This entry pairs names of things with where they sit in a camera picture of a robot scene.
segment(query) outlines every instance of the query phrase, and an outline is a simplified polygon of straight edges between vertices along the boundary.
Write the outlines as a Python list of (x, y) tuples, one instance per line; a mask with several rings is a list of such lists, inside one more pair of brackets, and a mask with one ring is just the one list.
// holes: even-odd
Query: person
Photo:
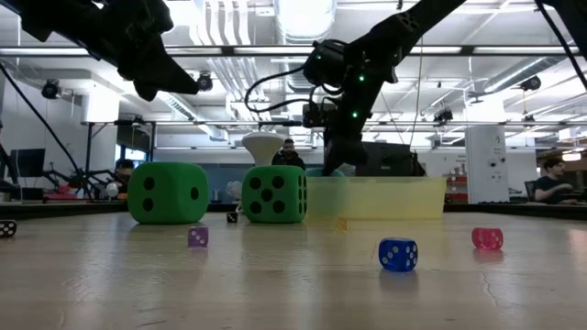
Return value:
[(135, 162), (131, 159), (119, 159), (116, 161), (115, 183), (118, 193), (128, 193), (128, 181), (135, 170)]
[(294, 141), (290, 138), (285, 139), (282, 149), (273, 156), (271, 165), (292, 165), (305, 171), (305, 163), (295, 152)]
[(536, 181), (535, 199), (546, 204), (577, 204), (575, 199), (566, 199), (565, 193), (572, 193), (572, 185), (564, 181), (565, 162), (562, 159), (548, 159), (543, 164), (547, 175)]

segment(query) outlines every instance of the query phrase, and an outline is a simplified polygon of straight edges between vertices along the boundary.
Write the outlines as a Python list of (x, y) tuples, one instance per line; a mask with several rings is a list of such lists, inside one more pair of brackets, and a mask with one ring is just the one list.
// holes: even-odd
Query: white funnel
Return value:
[(242, 145), (255, 159), (255, 166), (269, 166), (283, 141), (283, 136), (276, 133), (252, 132), (242, 138)]

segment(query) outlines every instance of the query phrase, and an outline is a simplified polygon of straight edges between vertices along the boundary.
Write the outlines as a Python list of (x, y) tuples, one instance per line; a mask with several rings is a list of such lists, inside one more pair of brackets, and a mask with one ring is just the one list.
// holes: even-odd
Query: red translucent die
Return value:
[(478, 249), (498, 250), (504, 244), (504, 233), (499, 228), (475, 228), (471, 239)]

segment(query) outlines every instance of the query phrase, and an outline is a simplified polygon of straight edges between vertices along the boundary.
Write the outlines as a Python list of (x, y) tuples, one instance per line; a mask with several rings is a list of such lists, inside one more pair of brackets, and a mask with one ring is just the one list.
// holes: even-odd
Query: pink die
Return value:
[(471, 239), (478, 249), (498, 250), (504, 244), (504, 233), (500, 228), (475, 228)]
[(207, 248), (208, 227), (192, 226), (187, 233), (187, 245), (190, 248)]

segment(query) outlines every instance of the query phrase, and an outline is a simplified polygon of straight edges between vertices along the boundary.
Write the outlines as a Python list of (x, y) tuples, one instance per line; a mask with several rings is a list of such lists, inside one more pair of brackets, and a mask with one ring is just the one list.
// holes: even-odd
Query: blue die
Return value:
[(379, 261), (386, 270), (413, 270), (418, 262), (418, 245), (409, 238), (384, 238), (379, 243)]

